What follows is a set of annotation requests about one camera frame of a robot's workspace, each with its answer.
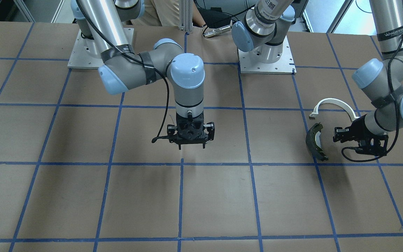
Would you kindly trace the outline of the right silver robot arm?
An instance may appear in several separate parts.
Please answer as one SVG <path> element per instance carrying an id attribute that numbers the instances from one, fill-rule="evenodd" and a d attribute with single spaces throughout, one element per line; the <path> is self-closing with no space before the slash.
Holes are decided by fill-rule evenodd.
<path id="1" fill-rule="evenodd" d="M 152 139 L 168 139 L 181 145 L 206 145 L 214 140 L 213 122 L 204 123 L 203 60 L 170 38 L 162 38 L 150 51 L 136 54 L 128 40 L 123 22 L 144 14 L 142 0 L 73 0 L 73 15 L 82 37 L 93 41 L 102 59 L 98 68 L 101 80 L 111 95 L 164 80 L 172 84 L 176 124 L 167 134 Z"/>

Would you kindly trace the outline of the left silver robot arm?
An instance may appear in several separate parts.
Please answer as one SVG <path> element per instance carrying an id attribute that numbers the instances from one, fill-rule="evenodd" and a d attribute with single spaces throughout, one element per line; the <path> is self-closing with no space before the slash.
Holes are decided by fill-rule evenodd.
<path id="1" fill-rule="evenodd" d="M 293 20 L 293 10 L 286 11 L 290 0 L 259 0 L 242 21 L 232 26 L 232 38 L 243 52 L 262 45 L 279 45 L 287 29 L 283 21 Z M 388 132 L 403 128 L 403 0 L 371 0 L 370 6 L 380 43 L 382 60 L 371 59 L 352 75 L 354 82 L 371 100 L 375 110 L 357 118 L 346 128 L 334 129 L 334 142 L 358 142 L 357 154 L 386 156 Z"/>

